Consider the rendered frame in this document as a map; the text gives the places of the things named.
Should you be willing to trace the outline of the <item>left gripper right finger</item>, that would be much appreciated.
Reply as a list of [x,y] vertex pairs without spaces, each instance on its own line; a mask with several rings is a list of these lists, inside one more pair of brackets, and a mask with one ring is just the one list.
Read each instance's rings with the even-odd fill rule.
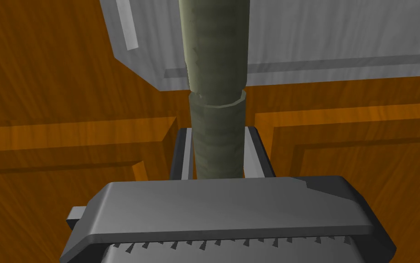
[[243,169],[246,178],[275,177],[261,137],[254,126],[245,127]]

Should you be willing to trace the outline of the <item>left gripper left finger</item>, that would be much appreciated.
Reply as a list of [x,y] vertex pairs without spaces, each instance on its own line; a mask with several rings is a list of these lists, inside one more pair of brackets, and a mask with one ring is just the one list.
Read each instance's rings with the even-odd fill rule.
[[192,128],[178,130],[173,151],[170,180],[190,180],[194,177]]

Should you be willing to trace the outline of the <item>olive green bar handle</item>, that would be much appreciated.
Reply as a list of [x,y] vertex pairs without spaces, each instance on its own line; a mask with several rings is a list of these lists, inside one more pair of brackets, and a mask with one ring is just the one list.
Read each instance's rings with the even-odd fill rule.
[[178,0],[197,178],[242,178],[250,0]]

